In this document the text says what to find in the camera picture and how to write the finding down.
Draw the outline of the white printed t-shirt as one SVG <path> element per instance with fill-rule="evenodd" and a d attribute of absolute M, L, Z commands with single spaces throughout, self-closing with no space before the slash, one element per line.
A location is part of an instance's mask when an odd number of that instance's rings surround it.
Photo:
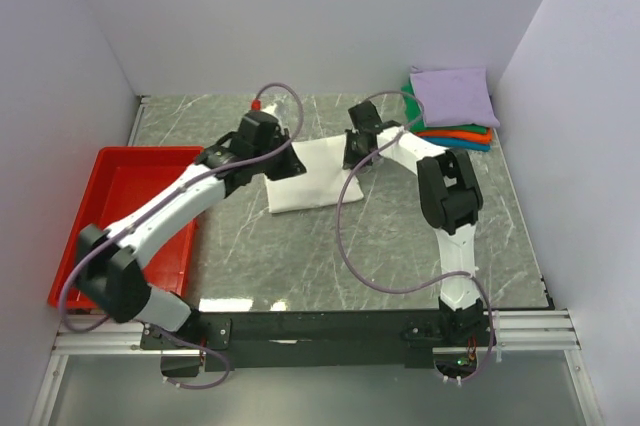
<path fill-rule="evenodd" d="M 269 212 L 335 206 L 349 174 L 342 168 L 345 144 L 344 135 L 295 142 L 293 148 L 306 172 L 278 181 L 265 180 Z"/>

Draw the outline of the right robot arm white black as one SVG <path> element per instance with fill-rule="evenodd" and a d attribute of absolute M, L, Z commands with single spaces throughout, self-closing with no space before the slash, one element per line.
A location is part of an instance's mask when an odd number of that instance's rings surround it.
<path fill-rule="evenodd" d="M 389 159 L 417 177 L 421 212 L 436 234 L 440 254 L 439 331 L 460 345 L 488 327 L 482 291 L 476 284 L 475 232 L 484 200 L 469 154 L 433 145 L 395 121 L 384 122 L 376 106 L 363 101 L 348 110 L 343 169 L 336 217 L 356 173 L 376 156 Z"/>

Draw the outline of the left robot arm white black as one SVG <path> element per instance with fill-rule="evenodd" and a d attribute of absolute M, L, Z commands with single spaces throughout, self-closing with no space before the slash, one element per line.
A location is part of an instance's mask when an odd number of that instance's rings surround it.
<path fill-rule="evenodd" d="M 118 323 L 150 323 L 164 329 L 176 347 L 193 345 L 200 334 L 196 310 L 149 283 L 143 270 L 185 225 L 255 176 L 278 181 L 304 174 L 293 137 L 276 107 L 246 113 L 237 130 L 206 148 L 138 210 L 105 229 L 85 227 L 77 241 L 78 263 L 65 285 Z"/>

